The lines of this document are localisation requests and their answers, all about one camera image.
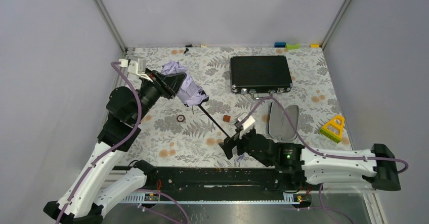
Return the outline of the black zippered case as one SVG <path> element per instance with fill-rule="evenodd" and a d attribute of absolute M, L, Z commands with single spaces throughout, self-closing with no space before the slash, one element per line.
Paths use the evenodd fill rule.
<path fill-rule="evenodd" d="M 298 130 L 299 126 L 299 106 L 290 105 L 285 108 L 293 126 Z M 282 108 L 275 102 L 270 104 L 268 135 L 281 142 L 291 142 L 297 138 L 295 131 L 292 129 L 288 118 L 284 115 Z"/>

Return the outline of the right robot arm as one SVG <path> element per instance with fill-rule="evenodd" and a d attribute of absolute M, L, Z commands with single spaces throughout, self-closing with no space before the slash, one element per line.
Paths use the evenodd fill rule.
<path fill-rule="evenodd" d="M 277 143 L 252 129 L 225 138 L 219 146 L 228 159 L 236 148 L 238 155 L 246 153 L 264 166 L 274 167 L 292 189 L 304 184 L 370 183 L 377 190 L 401 190 L 396 158 L 384 144 L 359 151 L 311 151 L 302 144 Z"/>

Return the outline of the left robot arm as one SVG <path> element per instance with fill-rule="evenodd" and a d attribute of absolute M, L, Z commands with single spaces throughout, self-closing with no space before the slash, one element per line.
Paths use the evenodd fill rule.
<path fill-rule="evenodd" d="M 172 99 L 187 75 L 184 72 L 162 75 L 146 70 L 138 90 L 131 83 L 115 88 L 106 105 L 104 123 L 93 152 L 76 181 L 57 201 L 47 202 L 45 214 L 56 223 L 101 223 L 107 213 L 134 190 L 154 184 L 156 168 L 138 161 L 125 176 L 102 189 L 107 176 L 131 148 L 140 133 L 139 124 L 159 98 Z"/>

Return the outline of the lilac folding umbrella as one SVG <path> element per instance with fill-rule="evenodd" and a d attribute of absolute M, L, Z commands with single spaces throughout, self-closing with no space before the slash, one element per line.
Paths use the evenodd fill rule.
<path fill-rule="evenodd" d="M 207 102 L 209 100 L 209 96 L 201 86 L 196 84 L 190 75 L 189 70 L 185 66 L 181 65 L 179 62 L 168 62 L 162 66 L 161 74 L 170 75 L 180 72 L 186 73 L 186 79 L 182 83 L 182 86 L 177 93 L 177 97 L 187 107 L 198 106 L 201 111 L 203 111 L 203 113 L 225 134 L 225 136 L 229 137 L 216 120 L 214 120 L 214 118 L 203 108 L 202 103 Z"/>

